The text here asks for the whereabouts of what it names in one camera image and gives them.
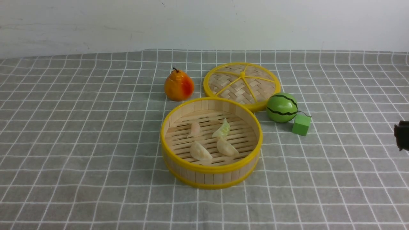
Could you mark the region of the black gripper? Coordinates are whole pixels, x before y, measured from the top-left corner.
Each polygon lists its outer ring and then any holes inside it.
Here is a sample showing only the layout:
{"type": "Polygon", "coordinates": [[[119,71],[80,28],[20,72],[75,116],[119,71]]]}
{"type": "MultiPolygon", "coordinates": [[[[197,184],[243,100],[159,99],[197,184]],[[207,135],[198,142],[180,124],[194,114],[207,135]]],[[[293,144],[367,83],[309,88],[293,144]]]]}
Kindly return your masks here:
{"type": "Polygon", "coordinates": [[[393,134],[399,151],[409,151],[409,121],[400,121],[394,125],[393,134]]]}

